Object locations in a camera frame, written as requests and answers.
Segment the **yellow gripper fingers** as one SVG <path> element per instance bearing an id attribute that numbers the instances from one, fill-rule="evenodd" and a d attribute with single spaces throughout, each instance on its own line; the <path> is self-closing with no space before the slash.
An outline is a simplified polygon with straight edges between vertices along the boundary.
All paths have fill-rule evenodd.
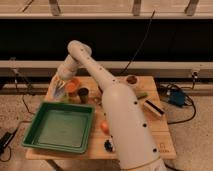
<path id="1" fill-rule="evenodd" d="M 60 90 L 65 86 L 65 82 L 61 79 L 56 81 L 56 90 Z"/>

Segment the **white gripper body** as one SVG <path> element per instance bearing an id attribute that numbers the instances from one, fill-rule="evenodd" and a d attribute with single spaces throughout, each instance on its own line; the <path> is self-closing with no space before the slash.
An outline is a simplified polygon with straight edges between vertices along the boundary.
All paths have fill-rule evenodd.
<path id="1" fill-rule="evenodd" d="M 71 79 L 78 70 L 79 63 L 70 55 L 59 65 L 57 74 L 62 80 Z"/>

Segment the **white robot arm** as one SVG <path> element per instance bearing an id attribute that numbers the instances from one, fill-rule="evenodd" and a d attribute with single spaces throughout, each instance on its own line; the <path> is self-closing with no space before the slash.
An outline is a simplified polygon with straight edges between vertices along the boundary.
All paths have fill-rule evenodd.
<path id="1" fill-rule="evenodd" d="M 86 68 L 103 91 L 102 107 L 121 170 L 167 171 L 134 91 L 96 62 L 86 44 L 74 40 L 67 49 L 56 72 L 57 90 L 76 74 L 79 64 Z"/>

